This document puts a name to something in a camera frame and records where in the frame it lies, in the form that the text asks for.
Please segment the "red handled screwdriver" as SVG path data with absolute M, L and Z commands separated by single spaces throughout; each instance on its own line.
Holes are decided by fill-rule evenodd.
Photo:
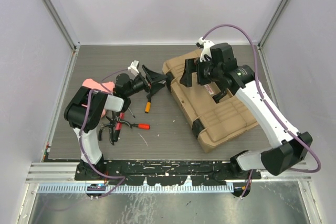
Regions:
M 125 120 L 120 120 L 119 123 L 127 125 L 129 128 L 139 128 L 139 129 L 143 129 L 143 130 L 149 130 L 151 128 L 151 126 L 149 124 L 136 124 L 136 123 L 130 123 L 128 121 Z

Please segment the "tan plastic tool case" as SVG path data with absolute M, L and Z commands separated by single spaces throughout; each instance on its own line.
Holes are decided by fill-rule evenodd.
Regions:
M 199 49 L 171 58 L 163 63 L 162 71 L 167 76 L 166 86 L 179 105 L 193 135 L 205 153 L 258 126 L 257 120 L 247 107 L 230 91 L 216 103 L 213 96 L 220 92 L 216 83 L 204 86 L 197 84 L 196 73 L 192 74 L 192 86 L 180 84 L 186 59 L 198 58 Z

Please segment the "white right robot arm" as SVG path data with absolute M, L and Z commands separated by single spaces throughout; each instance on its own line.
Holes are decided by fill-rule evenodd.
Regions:
M 256 80 L 253 69 L 248 65 L 238 65 L 228 43 L 201 40 L 196 45 L 201 54 L 185 60 L 180 84 L 191 87 L 193 73 L 196 73 L 199 85 L 219 82 L 252 113 L 271 145 L 269 150 L 243 151 L 232 157 L 232 176 L 241 179 L 252 169 L 265 169 L 277 176 L 302 161 L 312 144 L 312 136 L 308 132 L 299 132 L 286 122 L 260 81 Z

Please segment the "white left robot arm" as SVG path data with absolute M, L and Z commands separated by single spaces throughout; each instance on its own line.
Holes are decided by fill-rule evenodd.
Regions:
M 137 127 L 148 130 L 148 124 L 130 123 L 124 120 L 124 113 L 129 108 L 130 97 L 144 91 L 147 98 L 165 86 L 167 76 L 142 66 L 138 70 L 138 61 L 133 61 L 126 70 L 115 72 L 116 80 L 111 88 L 105 83 L 96 87 L 81 86 L 67 105 L 64 118 L 75 132 L 81 151 L 81 162 L 87 165 L 86 173 L 93 180 L 101 179 L 105 174 L 103 153 L 99 148 L 97 126 L 104 112 L 111 111 L 112 119 L 107 125 L 110 128 L 110 140 L 118 140 L 121 125 L 129 128 Z

